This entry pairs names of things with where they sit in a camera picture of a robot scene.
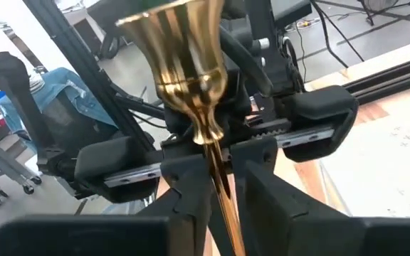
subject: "denim jacket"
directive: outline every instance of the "denim jacket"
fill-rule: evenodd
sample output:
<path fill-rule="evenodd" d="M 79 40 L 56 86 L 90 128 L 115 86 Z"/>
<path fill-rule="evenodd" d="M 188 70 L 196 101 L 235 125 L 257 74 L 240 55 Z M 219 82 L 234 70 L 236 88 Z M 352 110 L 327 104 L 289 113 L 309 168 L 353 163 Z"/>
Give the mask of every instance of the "denim jacket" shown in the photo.
<path fill-rule="evenodd" d="M 103 106 L 74 72 L 65 68 L 57 68 L 42 75 L 42 78 L 45 85 L 40 90 L 32 93 L 34 101 L 41 112 L 61 91 L 65 90 L 68 99 L 79 113 L 116 127 Z M 7 127 L 12 133 L 24 129 L 19 114 L 7 96 L 0 99 L 0 113 L 2 113 Z M 34 152 L 37 152 L 33 142 L 27 141 L 26 145 Z"/>

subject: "wooden table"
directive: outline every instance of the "wooden table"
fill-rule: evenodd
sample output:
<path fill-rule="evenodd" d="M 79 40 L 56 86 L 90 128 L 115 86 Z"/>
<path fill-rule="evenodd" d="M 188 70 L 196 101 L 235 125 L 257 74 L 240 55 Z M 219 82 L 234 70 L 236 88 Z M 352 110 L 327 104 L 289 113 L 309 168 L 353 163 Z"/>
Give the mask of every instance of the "wooden table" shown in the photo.
<path fill-rule="evenodd" d="M 409 60 L 410 45 L 309 82 L 307 88 L 309 90 L 316 90 L 330 85 L 344 85 L 348 82 L 394 67 L 395 65 L 405 63 Z M 388 117 L 389 115 L 409 116 L 409 114 L 410 90 L 360 107 L 354 127 L 369 124 L 372 121 Z M 341 154 L 340 156 L 352 158 L 352 155 L 343 156 L 343 154 Z M 332 160 L 326 158 L 323 161 L 326 163 L 325 165 L 327 165 L 327 163 Z M 275 174 L 313 198 L 326 203 L 343 213 L 349 214 L 349 209 L 345 206 L 345 199 L 343 200 L 341 197 L 340 190 L 336 189 L 342 184 L 336 184 L 336 181 L 333 180 L 333 175 L 324 174 L 323 169 L 321 169 L 320 166 L 322 166 L 321 159 L 304 163 L 294 163 L 290 159 L 287 159 L 284 156 L 283 151 L 280 149 L 278 151 Z M 161 180 L 158 196 L 162 195 L 168 188 L 167 183 L 164 180 Z M 206 244 L 204 255 L 219 255 L 219 251 L 217 250 L 214 241 Z"/>

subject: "wire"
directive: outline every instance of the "wire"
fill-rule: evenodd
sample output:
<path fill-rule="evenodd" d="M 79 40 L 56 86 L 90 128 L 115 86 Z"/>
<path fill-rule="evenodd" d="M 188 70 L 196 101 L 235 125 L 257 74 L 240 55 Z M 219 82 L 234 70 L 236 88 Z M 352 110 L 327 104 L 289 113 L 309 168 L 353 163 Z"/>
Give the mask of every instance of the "wire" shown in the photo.
<path fill-rule="evenodd" d="M 302 47 L 302 64 L 303 64 L 303 82 L 306 81 L 306 65 L 305 65 L 305 48 L 303 47 L 303 37 L 300 31 L 298 30 L 297 23 L 295 23 L 295 28 L 297 29 L 298 36 L 300 37 L 300 45 Z"/>
<path fill-rule="evenodd" d="M 167 129 L 167 127 L 163 127 L 162 125 L 154 124 L 154 123 L 152 123 L 152 122 L 146 120 L 145 118 L 139 116 L 138 114 L 135 114 L 134 112 L 132 112 L 132 115 L 134 115 L 134 117 L 136 117 L 136 118 L 142 120 L 143 122 L 146 122 L 146 123 L 149 124 L 149 125 L 152 125 L 152 126 L 154 126 L 154 127 L 161 128 L 161 129 Z"/>
<path fill-rule="evenodd" d="M 298 68 L 297 54 L 295 53 L 295 49 L 293 47 L 292 41 L 290 41 L 290 38 L 278 34 L 278 45 L 280 46 L 279 51 L 281 52 L 283 57 L 288 58 L 290 61 L 292 61 L 293 65 Z"/>
<path fill-rule="evenodd" d="M 225 28 L 219 26 L 222 51 L 243 71 L 246 77 L 257 86 L 259 93 L 269 96 L 273 92 L 273 84 L 257 64 L 253 56 Z"/>
<path fill-rule="evenodd" d="M 367 14 L 367 13 L 365 13 L 364 11 L 353 11 L 353 12 L 349 12 L 347 14 L 334 14 L 334 15 L 331 15 L 331 16 L 328 16 L 328 17 L 329 18 L 339 17 L 338 21 L 342 21 L 343 19 L 348 18 L 349 16 L 354 15 L 354 14 Z"/>
<path fill-rule="evenodd" d="M 302 18 L 300 21 L 297 21 L 297 27 L 296 28 L 297 29 L 310 28 L 310 27 L 312 27 L 316 24 L 319 24 L 319 23 L 320 23 L 320 18 L 314 18 L 314 19 L 311 19 L 311 20 L 307 20 L 307 19 Z M 294 23 L 287 25 L 284 28 L 285 32 L 295 31 L 295 26 L 294 25 L 295 25 Z"/>
<path fill-rule="evenodd" d="M 331 47 L 330 47 L 330 42 L 329 42 L 329 40 L 328 40 L 327 24 L 325 24 L 325 19 L 324 19 L 323 12 L 320 11 L 321 8 L 317 5 L 317 3 L 316 3 L 315 0 L 310 0 L 310 1 L 311 1 L 311 4 L 312 4 L 312 7 L 314 7 L 314 9 L 316 9 L 316 11 L 317 11 L 317 14 L 319 14 L 320 22 L 322 23 L 322 29 L 323 29 L 323 31 L 324 31 L 325 45 L 327 46 L 328 52 L 329 52 L 336 60 L 338 60 L 338 62 L 341 63 L 341 65 L 343 65 L 345 68 L 348 68 L 349 66 L 348 66 L 344 61 L 342 61 L 342 59 L 341 59 L 340 57 L 338 57 L 338 56 L 333 52 L 333 50 L 332 50 Z"/>
<path fill-rule="evenodd" d="M 315 3 L 315 5 L 317 6 L 316 11 L 317 12 L 321 12 L 324 14 L 325 18 L 327 18 L 327 20 L 330 22 L 330 24 L 332 24 L 332 26 L 338 31 L 338 33 L 344 38 L 344 40 L 346 41 L 346 43 L 349 45 L 349 47 L 354 51 L 355 54 L 357 54 L 357 56 L 359 57 L 359 59 L 364 62 L 364 59 L 362 58 L 362 56 L 359 54 L 359 52 L 357 52 L 357 50 L 355 50 L 354 46 L 349 42 L 349 40 L 347 39 L 347 37 L 341 32 L 341 30 L 335 25 L 335 23 L 332 21 L 332 19 L 324 12 L 324 10 L 322 10 L 319 5 L 317 5 Z"/>

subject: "metal stand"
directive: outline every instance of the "metal stand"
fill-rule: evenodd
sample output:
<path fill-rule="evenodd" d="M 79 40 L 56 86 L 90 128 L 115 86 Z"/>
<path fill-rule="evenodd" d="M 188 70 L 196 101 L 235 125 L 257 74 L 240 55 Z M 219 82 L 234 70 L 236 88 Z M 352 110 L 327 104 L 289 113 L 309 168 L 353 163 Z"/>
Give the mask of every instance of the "metal stand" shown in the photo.
<path fill-rule="evenodd" d="M 28 180 L 36 176 L 11 158 L 2 148 L 0 148 L 0 171 L 22 186 L 31 186 Z"/>
<path fill-rule="evenodd" d="M 359 0 L 359 2 L 362 4 L 362 7 L 364 9 L 364 12 L 367 13 L 367 22 L 371 25 L 374 26 L 374 21 L 373 21 L 373 17 L 376 16 L 377 14 L 382 14 L 385 11 L 388 11 L 390 9 L 393 8 L 398 8 L 398 7 L 403 7 L 403 6 L 410 6 L 410 1 L 409 3 L 405 3 L 405 4 L 397 4 L 394 6 L 390 6 L 388 8 L 382 9 L 381 11 L 375 11 L 372 12 L 371 10 L 368 9 L 368 6 L 366 4 L 364 4 L 364 0 Z"/>
<path fill-rule="evenodd" d="M 343 87 L 358 99 L 360 105 L 409 90 L 410 61 L 347 83 Z"/>

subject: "chair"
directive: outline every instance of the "chair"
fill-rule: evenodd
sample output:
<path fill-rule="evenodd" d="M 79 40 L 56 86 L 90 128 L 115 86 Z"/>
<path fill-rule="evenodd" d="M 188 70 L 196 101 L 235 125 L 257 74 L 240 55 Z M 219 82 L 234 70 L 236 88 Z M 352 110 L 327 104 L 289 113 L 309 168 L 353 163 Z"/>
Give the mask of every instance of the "chair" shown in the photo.
<path fill-rule="evenodd" d="M 47 105 L 42 116 L 57 145 L 71 158 L 77 157 L 84 146 L 122 136 L 116 127 L 79 113 L 64 90 Z"/>

